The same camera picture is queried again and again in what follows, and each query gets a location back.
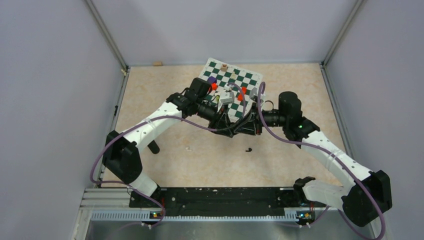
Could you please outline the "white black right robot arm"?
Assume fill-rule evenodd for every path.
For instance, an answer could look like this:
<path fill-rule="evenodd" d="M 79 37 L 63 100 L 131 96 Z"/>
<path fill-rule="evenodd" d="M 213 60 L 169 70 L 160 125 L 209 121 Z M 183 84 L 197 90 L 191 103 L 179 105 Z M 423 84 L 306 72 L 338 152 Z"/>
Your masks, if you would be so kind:
<path fill-rule="evenodd" d="M 257 134 L 264 126 L 281 127 L 288 141 L 315 157 L 341 183 L 328 184 L 315 177 L 299 178 L 293 185 L 293 200 L 299 206 L 319 202 L 342 211 L 356 226 L 364 227 L 393 206 L 391 182 L 382 170 L 372 171 L 334 145 L 320 128 L 303 116 L 302 102 L 292 91 L 278 96 L 278 108 L 258 112 Z"/>

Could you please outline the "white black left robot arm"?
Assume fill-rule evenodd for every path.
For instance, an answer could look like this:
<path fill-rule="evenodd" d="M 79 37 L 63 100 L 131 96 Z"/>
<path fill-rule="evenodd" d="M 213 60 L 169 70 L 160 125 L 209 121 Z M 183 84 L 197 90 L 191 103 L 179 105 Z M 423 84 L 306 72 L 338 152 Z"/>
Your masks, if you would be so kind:
<path fill-rule="evenodd" d="M 113 130 L 106 139 L 106 145 L 101 153 L 102 164 L 118 179 L 134 191 L 138 191 L 141 200 L 149 207 L 160 202 L 158 184 L 143 171 L 140 153 L 149 148 L 154 154 L 159 152 L 155 140 L 165 130 L 178 122 L 186 122 L 187 117 L 197 115 L 209 121 L 207 131 L 224 133 L 231 129 L 230 120 L 224 118 L 219 124 L 226 110 L 224 105 L 234 102 L 233 88 L 237 88 L 245 104 L 245 93 L 235 83 L 228 83 L 220 92 L 218 105 L 211 105 L 206 96 L 213 90 L 212 84 L 196 77 L 191 85 L 183 92 L 171 94 L 164 103 L 151 115 L 133 127 L 118 133 Z"/>

